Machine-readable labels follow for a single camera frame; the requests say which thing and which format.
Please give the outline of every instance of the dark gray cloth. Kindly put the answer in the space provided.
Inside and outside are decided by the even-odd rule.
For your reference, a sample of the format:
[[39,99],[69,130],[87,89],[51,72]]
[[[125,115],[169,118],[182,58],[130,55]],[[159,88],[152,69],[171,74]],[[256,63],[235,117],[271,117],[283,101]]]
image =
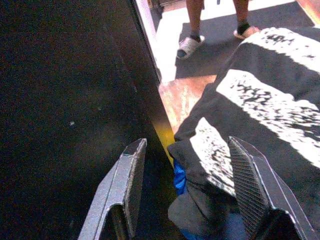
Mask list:
[[[199,204],[191,197],[201,199]],[[168,210],[168,217],[180,229],[198,236],[209,236],[222,229],[228,217],[229,208],[226,204],[216,202],[201,190],[190,189],[179,195]]]
[[[236,136],[266,156],[320,233],[319,49],[320,29],[312,27],[267,29],[237,48],[168,147],[185,168],[187,185],[201,191],[195,195],[235,196],[225,142],[228,136]],[[192,193],[191,197],[200,212],[213,208]],[[177,212],[180,204],[174,202],[170,210]],[[179,227],[177,218],[173,222]]]

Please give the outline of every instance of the black sock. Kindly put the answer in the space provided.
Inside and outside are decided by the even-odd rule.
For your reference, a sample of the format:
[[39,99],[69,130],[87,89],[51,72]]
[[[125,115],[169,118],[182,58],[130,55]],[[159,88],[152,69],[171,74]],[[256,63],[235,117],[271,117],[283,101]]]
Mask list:
[[239,35],[242,35],[248,28],[250,28],[250,24],[247,20],[239,21],[237,32]]
[[191,31],[190,38],[192,38],[193,40],[196,40],[198,43],[200,43],[201,39],[200,39],[199,30],[198,31]]

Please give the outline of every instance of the slide sandal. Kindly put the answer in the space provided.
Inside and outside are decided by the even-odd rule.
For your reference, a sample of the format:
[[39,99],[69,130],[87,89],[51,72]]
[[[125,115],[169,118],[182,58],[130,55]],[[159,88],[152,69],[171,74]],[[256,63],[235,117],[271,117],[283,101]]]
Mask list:
[[237,30],[234,30],[233,32],[233,35],[238,38],[238,39],[241,39],[241,40],[244,40],[248,37],[250,37],[252,34],[255,34],[255,33],[258,33],[260,32],[260,29],[255,27],[255,26],[250,26],[247,30],[244,31],[243,34],[238,34],[238,31]]

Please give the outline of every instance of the dark panel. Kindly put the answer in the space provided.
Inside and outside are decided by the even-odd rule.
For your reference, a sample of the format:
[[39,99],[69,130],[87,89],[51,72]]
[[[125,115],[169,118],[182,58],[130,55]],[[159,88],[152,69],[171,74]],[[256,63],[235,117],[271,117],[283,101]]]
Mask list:
[[[5,2],[3,10],[1,239],[76,239],[99,182],[126,145],[148,139],[144,189],[158,189],[170,167],[141,108],[132,81],[138,76],[109,31],[113,21],[131,19],[106,20],[99,1]],[[171,192],[169,182],[161,188]]]
[[[104,16],[105,20],[112,22],[109,32],[118,44],[119,52],[137,88],[137,94],[144,99],[144,107],[148,116],[154,125],[161,124],[164,129],[170,129],[166,111],[163,107],[159,107],[161,103],[158,92],[160,81],[150,46],[135,10],[134,1],[106,1],[104,7],[107,12]],[[123,18],[123,15],[130,17],[130,20],[114,20]]]

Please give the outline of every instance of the blue fabric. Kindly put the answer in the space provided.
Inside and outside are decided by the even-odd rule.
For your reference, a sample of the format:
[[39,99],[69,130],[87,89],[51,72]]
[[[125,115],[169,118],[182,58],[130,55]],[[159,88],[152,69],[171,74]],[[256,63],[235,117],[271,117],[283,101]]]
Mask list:
[[[186,172],[179,162],[173,159],[174,178],[173,184],[176,189],[176,194],[181,195],[187,191],[186,187]],[[229,214],[226,223],[218,234],[214,236],[201,237],[191,234],[187,230],[180,229],[180,232],[187,240],[246,240],[247,234],[245,226],[240,214]]]
[[176,194],[181,195],[187,191],[186,172],[184,168],[180,165],[180,163],[175,159],[173,159],[173,166],[174,166],[173,184],[176,189]]

